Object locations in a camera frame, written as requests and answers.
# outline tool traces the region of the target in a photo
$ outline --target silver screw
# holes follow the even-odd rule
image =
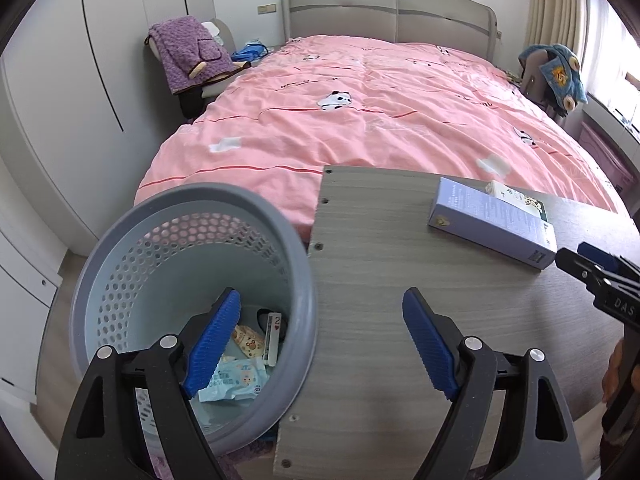
[[[113,349],[111,349],[110,346],[101,346],[95,354],[98,356],[98,359],[106,359],[112,352]]]
[[[532,348],[529,352],[529,355],[534,361],[541,362],[545,360],[545,353],[542,350],[538,350],[537,348]]]
[[[173,348],[177,343],[178,338],[172,334],[166,335],[160,340],[160,346],[162,348]]]
[[[482,341],[477,337],[467,337],[465,339],[465,346],[470,350],[479,350],[482,348]]]

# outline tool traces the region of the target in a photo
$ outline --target light blue plastic packet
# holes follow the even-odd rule
[[[198,392],[198,400],[255,399],[269,376],[261,357],[218,363],[206,388]]]

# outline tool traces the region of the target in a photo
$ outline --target bed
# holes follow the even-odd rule
[[[498,180],[627,215],[568,134],[492,65],[470,0],[282,0],[287,41],[160,148],[136,202],[225,182],[308,239],[325,165]]]

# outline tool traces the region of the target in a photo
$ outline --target pink duvet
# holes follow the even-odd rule
[[[590,155],[489,62],[346,36],[289,41],[238,77],[161,146],[136,202],[236,184],[308,238],[327,164],[495,179],[626,214]]]

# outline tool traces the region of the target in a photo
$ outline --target beige curtain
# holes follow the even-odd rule
[[[525,47],[561,43],[582,62],[587,29],[587,0],[531,0]]]

